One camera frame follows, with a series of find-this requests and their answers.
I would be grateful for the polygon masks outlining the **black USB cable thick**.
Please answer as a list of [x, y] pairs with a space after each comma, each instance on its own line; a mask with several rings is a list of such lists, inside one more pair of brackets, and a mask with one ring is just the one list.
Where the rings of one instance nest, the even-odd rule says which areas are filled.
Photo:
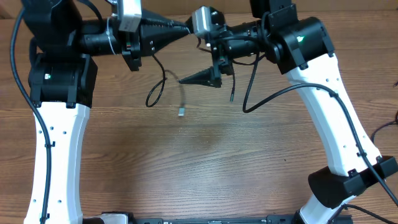
[[[148, 93], [147, 98], [146, 98], [146, 102], [145, 102], [145, 106], [147, 108], [151, 108], [151, 107], [155, 106], [159, 102], [159, 100], [160, 100], [160, 98], [161, 98], [161, 96], [163, 94], [164, 88], [165, 88], [165, 82], [167, 80], [166, 73], [169, 73], [175, 79], [175, 81], [178, 83], [178, 87], [179, 87], [179, 91], [180, 91], [180, 106], [178, 108], [178, 116], [179, 117], [184, 117], [185, 116], [185, 110], [186, 110], [186, 104], [187, 104], [187, 97], [186, 97], [185, 89], [182, 86], [182, 84], [180, 83], [179, 77], [173, 71], [165, 69], [164, 66], [162, 65], [162, 63], [160, 62], [160, 60], [155, 55], [152, 55], [152, 58], [157, 62], [157, 64], [159, 65], [159, 67], [160, 67], [160, 69], [162, 71], [162, 79], [159, 82], [157, 82], [152, 87], [150, 92]], [[160, 87], [159, 94], [157, 95], [157, 97], [156, 97], [156, 99], [154, 100], [153, 103], [149, 103], [149, 100], [152, 97], [152, 94], [155, 92], [155, 90], [158, 87]]]

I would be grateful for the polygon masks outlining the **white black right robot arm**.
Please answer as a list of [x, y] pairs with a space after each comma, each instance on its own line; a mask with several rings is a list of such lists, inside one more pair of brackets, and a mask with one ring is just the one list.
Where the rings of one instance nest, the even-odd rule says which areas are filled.
[[383, 156], [362, 127], [324, 24], [316, 17], [299, 19], [291, 1], [250, 5], [254, 20], [234, 27], [212, 7], [192, 13], [187, 26], [206, 42], [213, 64], [183, 83], [218, 88], [222, 75], [234, 75], [234, 60], [245, 56], [276, 64], [307, 107], [327, 158], [326, 167], [308, 176], [312, 196], [290, 222], [332, 223], [369, 187], [385, 186], [397, 161]]

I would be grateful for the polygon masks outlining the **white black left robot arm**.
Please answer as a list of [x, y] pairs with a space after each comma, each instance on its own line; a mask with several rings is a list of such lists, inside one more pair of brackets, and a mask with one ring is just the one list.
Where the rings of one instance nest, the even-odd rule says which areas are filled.
[[24, 1], [18, 22], [33, 33], [28, 89], [36, 152], [26, 223], [82, 223], [81, 149], [93, 104], [94, 57], [121, 55], [131, 71], [142, 57], [185, 37], [192, 29], [142, 8], [140, 1], [111, 1], [113, 15], [84, 20], [73, 1]]

